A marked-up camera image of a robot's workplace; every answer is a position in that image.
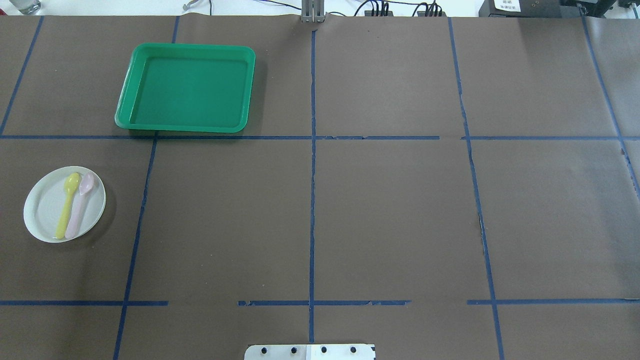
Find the black device with label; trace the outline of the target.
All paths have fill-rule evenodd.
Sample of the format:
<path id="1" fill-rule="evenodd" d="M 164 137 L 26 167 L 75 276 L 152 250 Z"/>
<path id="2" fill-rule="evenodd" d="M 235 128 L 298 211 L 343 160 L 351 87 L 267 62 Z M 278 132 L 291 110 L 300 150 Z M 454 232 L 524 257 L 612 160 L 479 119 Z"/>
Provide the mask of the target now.
<path id="1" fill-rule="evenodd" d="M 480 18 L 580 18 L 576 6 L 562 0 L 485 0 L 478 9 Z"/>

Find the grey metal bracket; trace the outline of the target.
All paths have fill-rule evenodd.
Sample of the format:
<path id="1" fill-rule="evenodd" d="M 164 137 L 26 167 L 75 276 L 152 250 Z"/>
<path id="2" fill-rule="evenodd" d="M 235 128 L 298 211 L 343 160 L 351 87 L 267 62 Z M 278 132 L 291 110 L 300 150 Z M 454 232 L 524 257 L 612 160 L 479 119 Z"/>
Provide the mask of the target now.
<path id="1" fill-rule="evenodd" d="M 323 23 L 327 17 L 325 11 L 325 0 L 302 0 L 301 1 L 301 22 Z"/>

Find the clear glass cup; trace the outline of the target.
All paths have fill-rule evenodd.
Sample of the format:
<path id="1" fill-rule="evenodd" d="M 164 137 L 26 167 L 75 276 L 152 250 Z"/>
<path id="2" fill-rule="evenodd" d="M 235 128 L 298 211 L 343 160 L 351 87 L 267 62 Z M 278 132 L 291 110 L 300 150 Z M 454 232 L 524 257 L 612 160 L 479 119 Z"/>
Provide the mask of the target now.
<path id="1" fill-rule="evenodd" d="M 34 15 L 42 7 L 41 0 L 9 0 L 9 2 L 23 15 Z"/>

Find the white round plate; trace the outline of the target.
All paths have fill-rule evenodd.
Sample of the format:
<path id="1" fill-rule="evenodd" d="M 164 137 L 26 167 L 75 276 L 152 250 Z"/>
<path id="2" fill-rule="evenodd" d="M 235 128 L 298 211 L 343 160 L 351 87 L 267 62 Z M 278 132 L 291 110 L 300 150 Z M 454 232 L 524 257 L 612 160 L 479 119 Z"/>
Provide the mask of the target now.
<path id="1" fill-rule="evenodd" d="M 61 215 L 64 200 L 64 182 L 71 173 L 79 173 L 80 180 L 86 173 L 94 171 L 82 166 L 66 166 L 58 168 L 37 182 L 30 190 L 23 206 L 23 221 L 27 230 L 36 239 L 46 243 L 62 243 L 75 240 L 92 230 L 106 207 L 106 190 L 102 179 L 96 174 L 95 187 L 89 193 L 86 207 L 77 237 L 73 239 L 55 239 L 55 230 Z M 75 192 L 71 212 L 78 203 L 78 190 Z"/>

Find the yellow plastic spoon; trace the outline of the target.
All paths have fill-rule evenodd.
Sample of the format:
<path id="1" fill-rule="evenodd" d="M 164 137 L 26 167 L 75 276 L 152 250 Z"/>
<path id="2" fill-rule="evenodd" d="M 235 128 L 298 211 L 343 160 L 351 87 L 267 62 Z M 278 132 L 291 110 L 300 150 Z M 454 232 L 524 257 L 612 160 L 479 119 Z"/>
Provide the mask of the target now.
<path id="1" fill-rule="evenodd" d="M 63 184 L 64 202 L 62 210 L 55 228 L 55 239 L 61 240 L 66 237 L 67 226 L 71 218 L 71 210 L 73 208 L 74 196 L 80 186 L 81 175 L 77 172 L 71 173 Z"/>

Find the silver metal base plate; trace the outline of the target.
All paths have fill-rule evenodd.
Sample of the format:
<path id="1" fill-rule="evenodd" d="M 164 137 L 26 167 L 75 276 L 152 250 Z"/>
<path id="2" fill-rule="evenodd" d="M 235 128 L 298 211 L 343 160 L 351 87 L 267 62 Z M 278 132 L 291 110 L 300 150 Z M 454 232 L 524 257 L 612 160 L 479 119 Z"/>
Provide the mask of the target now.
<path id="1" fill-rule="evenodd" d="M 245 360 L 375 360 L 374 344 L 255 344 L 249 346 Z"/>

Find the pink plastic spoon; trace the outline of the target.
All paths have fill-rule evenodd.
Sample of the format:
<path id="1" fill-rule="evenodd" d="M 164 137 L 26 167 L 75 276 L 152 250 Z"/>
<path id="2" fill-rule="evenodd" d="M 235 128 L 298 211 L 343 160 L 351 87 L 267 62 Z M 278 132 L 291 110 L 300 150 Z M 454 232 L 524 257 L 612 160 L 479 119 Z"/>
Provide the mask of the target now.
<path id="1" fill-rule="evenodd" d="M 78 236 L 89 194 L 95 186 L 96 176 L 93 172 L 87 172 L 82 176 L 82 180 L 78 185 L 77 204 L 71 210 L 70 220 L 64 234 L 67 240 L 75 239 Z"/>

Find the green plastic tray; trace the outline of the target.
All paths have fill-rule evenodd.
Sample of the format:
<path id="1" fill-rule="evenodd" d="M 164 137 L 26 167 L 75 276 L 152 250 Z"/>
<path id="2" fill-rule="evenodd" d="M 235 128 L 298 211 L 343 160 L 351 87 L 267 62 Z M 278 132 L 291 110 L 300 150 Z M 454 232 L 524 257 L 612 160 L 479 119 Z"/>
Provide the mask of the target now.
<path id="1" fill-rule="evenodd" d="M 114 121 L 123 129 L 238 133 L 249 121 L 256 53 L 238 45 L 142 43 Z"/>

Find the black power strip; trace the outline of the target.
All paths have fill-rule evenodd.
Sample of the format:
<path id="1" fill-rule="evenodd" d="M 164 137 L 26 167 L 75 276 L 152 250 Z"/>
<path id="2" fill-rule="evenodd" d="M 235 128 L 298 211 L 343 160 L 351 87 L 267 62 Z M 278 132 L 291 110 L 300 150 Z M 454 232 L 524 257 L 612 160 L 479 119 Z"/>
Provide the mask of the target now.
<path id="1" fill-rule="evenodd" d="M 433 10 L 418 10 L 415 15 L 418 18 L 445 18 L 447 16 L 446 12 L 439 7 Z"/>
<path id="2" fill-rule="evenodd" d="M 384 18 L 384 17 L 393 17 L 394 13 L 388 8 L 380 9 L 380 10 L 365 10 L 364 16 L 368 18 Z"/>

